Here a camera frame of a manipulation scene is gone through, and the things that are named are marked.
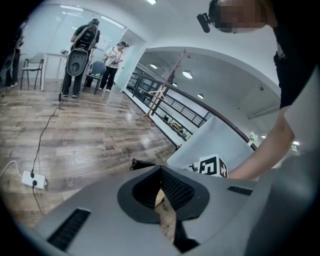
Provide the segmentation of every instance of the wooden floor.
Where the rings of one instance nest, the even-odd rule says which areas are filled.
[[[0,170],[12,160],[20,173],[31,171],[39,136],[58,107],[61,81],[46,81],[45,92],[18,86],[0,102]],[[45,175],[46,190],[36,190],[44,214],[102,177],[129,172],[133,158],[165,165],[175,149],[124,94],[94,87],[62,99],[41,140],[34,172]],[[13,217],[30,227],[41,218],[32,188],[21,183],[12,164],[0,179],[1,195]]]

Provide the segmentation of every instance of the headset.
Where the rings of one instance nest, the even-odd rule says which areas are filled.
[[[205,33],[210,32],[210,24],[221,32],[232,33],[232,23],[221,22],[221,12],[216,10],[216,3],[217,0],[211,0],[208,14],[206,12],[203,14],[198,14],[196,16],[197,20],[199,21]]]

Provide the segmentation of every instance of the white box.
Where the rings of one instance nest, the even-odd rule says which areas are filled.
[[[227,165],[218,154],[200,157],[199,162],[197,173],[228,178]]]

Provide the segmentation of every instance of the white wall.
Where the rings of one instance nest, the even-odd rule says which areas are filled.
[[[47,0],[46,3],[61,4],[61,1]],[[155,38],[155,31],[152,31],[148,24],[143,24],[138,17],[131,15],[123,8],[119,8],[107,0],[65,0],[64,3],[72,6],[80,6],[81,8],[109,17],[126,26],[145,42],[152,41]]]

